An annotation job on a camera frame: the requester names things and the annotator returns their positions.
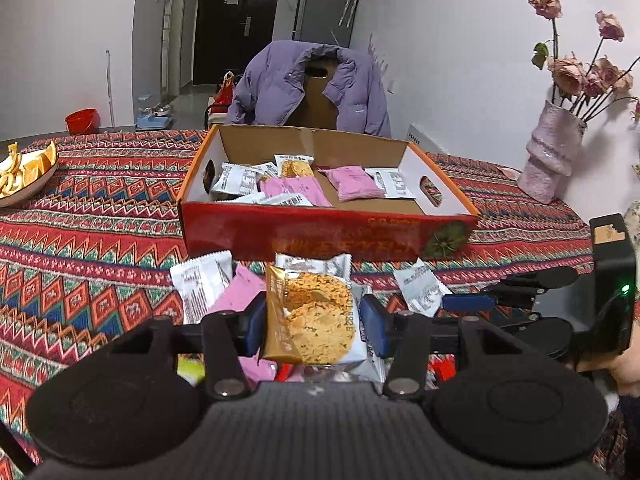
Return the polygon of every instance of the bowl of fruit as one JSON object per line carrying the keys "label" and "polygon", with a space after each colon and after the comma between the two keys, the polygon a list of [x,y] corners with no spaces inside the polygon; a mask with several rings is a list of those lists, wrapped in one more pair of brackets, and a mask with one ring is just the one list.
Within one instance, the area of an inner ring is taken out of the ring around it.
{"label": "bowl of fruit", "polygon": [[58,168],[58,150],[51,141],[44,150],[18,153],[9,145],[9,156],[0,162],[0,207],[9,207],[39,192]]}

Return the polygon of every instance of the purple jacket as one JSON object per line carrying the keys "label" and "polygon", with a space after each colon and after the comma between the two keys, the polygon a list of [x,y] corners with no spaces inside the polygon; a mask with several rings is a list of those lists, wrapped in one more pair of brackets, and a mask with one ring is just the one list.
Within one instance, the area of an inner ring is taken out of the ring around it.
{"label": "purple jacket", "polygon": [[324,95],[338,108],[337,129],[391,138],[385,90],[368,54],[335,45],[274,41],[255,56],[236,86],[226,123],[281,126],[304,98],[306,62],[336,56]]}

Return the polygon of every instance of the red box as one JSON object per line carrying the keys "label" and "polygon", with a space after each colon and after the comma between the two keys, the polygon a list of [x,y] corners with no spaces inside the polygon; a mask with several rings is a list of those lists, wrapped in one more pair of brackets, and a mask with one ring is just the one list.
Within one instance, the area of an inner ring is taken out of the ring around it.
{"label": "red box", "polygon": [[[223,162],[253,166],[273,162],[274,154],[311,155],[320,168],[399,168],[416,200],[341,203],[317,171],[334,208],[220,203],[206,192],[210,160],[220,175]],[[442,196],[437,206],[434,188]],[[276,252],[320,259],[349,253],[371,262],[442,259],[454,256],[478,224],[475,206],[414,144],[287,126],[213,126],[184,179],[178,208],[191,258],[230,250],[237,260],[273,261]]]}

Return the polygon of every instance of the red tablecloth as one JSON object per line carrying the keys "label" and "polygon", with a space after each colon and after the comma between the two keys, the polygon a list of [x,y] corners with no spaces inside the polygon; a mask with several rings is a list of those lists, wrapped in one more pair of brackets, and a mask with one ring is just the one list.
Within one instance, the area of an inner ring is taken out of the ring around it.
{"label": "red tablecloth", "polygon": [[[168,272],[186,257],[175,197],[203,138],[172,131],[58,139],[60,167],[46,189],[0,210],[0,417],[32,454],[24,406],[36,386],[153,314],[182,320]],[[493,164],[434,158],[482,213],[469,251],[433,266],[453,291],[508,272],[591,269],[589,229],[569,207],[538,204]],[[353,277],[385,300],[396,291],[392,270],[407,265],[359,263]],[[15,473],[1,458],[0,478]]]}

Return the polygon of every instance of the flower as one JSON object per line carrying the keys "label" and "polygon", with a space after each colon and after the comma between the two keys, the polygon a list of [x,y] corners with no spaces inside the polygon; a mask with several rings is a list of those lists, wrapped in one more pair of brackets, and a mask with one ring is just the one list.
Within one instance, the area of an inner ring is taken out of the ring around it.
{"label": "flower", "polygon": [[578,95],[582,92],[586,76],[582,63],[575,59],[573,52],[571,56],[565,56],[562,59],[550,57],[547,65],[554,81],[565,94]]}
{"label": "flower", "polygon": [[548,20],[560,18],[562,7],[559,0],[529,0],[529,4],[536,9],[536,14]]}
{"label": "flower", "polygon": [[594,74],[593,72],[591,72],[587,76],[582,90],[584,90],[584,94],[587,97],[598,97],[599,95],[604,94],[604,92],[607,90],[607,87],[604,85],[598,74]]}
{"label": "flower", "polygon": [[605,40],[622,41],[624,39],[625,31],[613,14],[605,14],[599,10],[596,12],[596,21],[598,22],[600,35]]}
{"label": "flower", "polygon": [[622,77],[620,77],[616,83],[613,85],[613,93],[614,94],[628,94],[629,91],[634,87],[634,77],[631,73],[626,73]]}
{"label": "flower", "polygon": [[598,75],[605,88],[612,87],[620,76],[620,69],[613,65],[607,56],[601,57],[593,64],[591,72]]}

